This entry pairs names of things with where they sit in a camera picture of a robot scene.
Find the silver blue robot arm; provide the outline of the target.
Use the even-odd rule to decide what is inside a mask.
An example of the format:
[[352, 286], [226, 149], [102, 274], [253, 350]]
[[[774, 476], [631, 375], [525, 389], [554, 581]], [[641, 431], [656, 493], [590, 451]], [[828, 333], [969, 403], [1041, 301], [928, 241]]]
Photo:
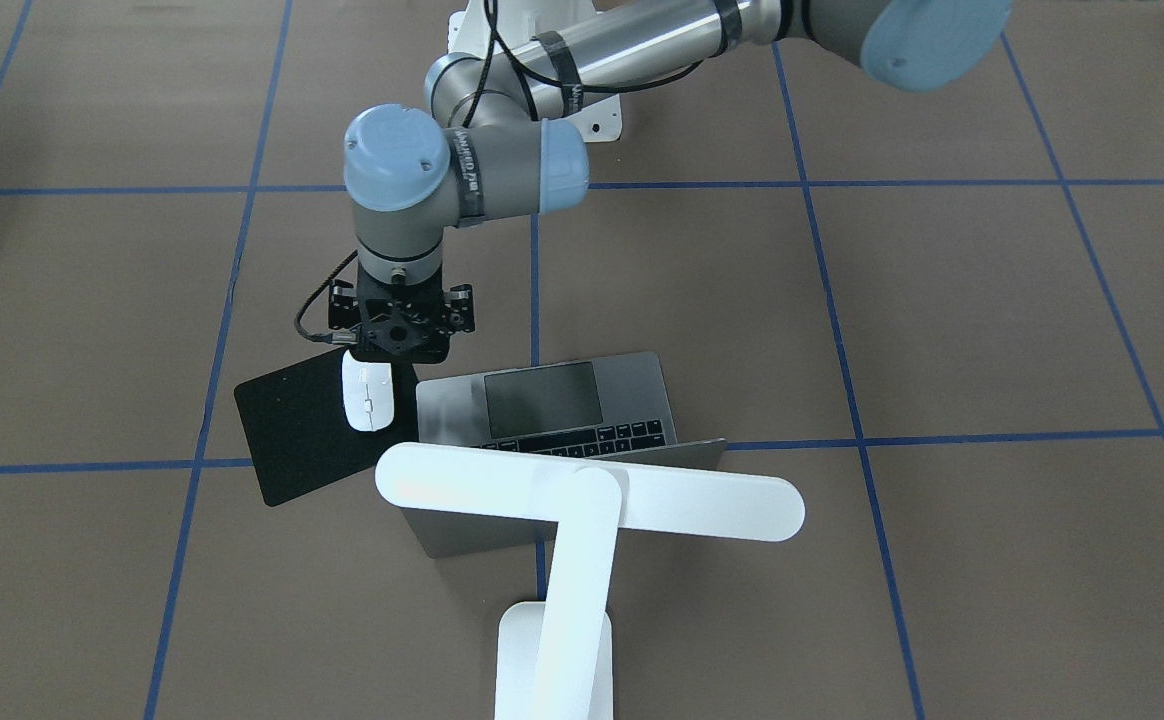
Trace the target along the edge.
[[669, 85], [741, 44], [812, 42], [904, 92], [954, 81], [989, 54], [1008, 1], [631, 1], [519, 47], [446, 54], [421, 109], [377, 105], [346, 127], [355, 281], [331, 275], [322, 332], [368, 363], [439, 364], [473, 332], [471, 287], [442, 283], [446, 229], [573, 208], [588, 190], [590, 106]]

